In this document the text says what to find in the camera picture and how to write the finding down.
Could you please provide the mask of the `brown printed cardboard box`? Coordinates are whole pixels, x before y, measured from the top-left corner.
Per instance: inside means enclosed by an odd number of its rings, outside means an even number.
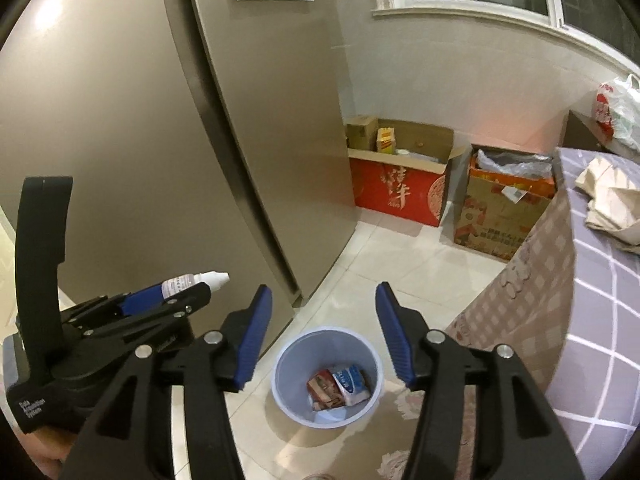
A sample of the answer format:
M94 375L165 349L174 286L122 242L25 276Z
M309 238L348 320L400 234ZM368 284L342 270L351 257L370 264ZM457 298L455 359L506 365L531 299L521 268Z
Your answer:
M474 145L454 242L510 260L557 189L552 156Z

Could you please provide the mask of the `red snack packet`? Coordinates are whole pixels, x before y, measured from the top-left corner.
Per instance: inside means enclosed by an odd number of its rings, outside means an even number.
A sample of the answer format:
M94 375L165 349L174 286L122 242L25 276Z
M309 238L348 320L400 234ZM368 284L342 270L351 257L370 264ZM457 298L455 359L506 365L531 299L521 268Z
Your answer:
M320 370L314 374L307 382L307 391L311 397L312 408L316 412L345 406L329 370Z

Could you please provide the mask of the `red white wrapper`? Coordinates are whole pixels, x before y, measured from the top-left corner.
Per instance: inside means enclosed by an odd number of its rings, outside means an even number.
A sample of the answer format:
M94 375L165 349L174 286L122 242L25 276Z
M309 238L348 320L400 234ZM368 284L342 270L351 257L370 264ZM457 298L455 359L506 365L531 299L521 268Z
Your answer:
M355 406L370 399L371 390L356 364L334 367L331 375L346 406Z

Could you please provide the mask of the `dark wooden side table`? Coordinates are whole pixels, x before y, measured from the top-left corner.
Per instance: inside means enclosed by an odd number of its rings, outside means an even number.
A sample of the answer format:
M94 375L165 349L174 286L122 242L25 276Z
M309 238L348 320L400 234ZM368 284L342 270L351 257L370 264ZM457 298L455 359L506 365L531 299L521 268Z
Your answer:
M615 139L609 139L591 117L569 110L561 140L562 148L614 154L639 162L639 154Z

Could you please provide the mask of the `white dropper bottle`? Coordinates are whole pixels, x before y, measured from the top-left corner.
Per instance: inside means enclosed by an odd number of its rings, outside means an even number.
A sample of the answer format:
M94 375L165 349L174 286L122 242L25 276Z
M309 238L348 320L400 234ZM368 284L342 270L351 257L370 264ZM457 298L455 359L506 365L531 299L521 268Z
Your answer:
M227 272L207 271L197 274L183 274L163 281L160 284L160 292L164 299L168 299L198 284L206 284L210 292L216 292L227 285L229 281L230 275Z

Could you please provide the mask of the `purple checked tablecloth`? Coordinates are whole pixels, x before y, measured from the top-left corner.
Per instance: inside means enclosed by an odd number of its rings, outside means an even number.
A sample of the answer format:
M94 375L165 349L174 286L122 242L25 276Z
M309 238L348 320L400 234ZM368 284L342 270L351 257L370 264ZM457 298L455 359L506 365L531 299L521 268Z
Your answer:
M556 151L551 204L446 330L464 346L515 350L588 479L612 468L639 425L639 258L585 224L575 180L596 156Z

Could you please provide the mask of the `red cardboard box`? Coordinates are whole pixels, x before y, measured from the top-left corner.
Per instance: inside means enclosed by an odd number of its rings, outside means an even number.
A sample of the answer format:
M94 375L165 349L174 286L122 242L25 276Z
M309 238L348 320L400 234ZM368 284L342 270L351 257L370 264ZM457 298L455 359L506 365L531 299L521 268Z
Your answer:
M454 160L468 150L445 127L356 116L345 125L357 206L439 226Z

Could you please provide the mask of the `white plastic shopping bag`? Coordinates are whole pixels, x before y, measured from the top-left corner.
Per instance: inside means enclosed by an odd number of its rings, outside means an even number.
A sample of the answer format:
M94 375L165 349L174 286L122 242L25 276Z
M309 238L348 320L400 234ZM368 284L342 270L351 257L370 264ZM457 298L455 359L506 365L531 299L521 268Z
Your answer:
M593 105L593 118L608 140L635 153L639 153L639 102L639 78L629 74L600 84Z

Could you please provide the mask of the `beige crumpled cloth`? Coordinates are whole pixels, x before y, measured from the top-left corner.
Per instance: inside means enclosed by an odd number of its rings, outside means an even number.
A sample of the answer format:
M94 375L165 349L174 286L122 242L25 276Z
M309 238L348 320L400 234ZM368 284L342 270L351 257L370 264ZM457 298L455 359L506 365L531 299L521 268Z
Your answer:
M628 174L602 156L576 178L589 197L585 225L613 237L625 252L639 252L639 188Z

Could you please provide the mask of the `light blue trash bin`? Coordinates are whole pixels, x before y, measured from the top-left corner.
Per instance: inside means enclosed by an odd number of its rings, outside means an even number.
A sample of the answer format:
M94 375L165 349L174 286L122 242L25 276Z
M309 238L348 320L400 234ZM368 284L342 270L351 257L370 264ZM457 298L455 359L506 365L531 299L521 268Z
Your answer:
M281 351L271 393L293 422L334 430L372 414L383 385L382 361L369 341L346 328L320 327Z

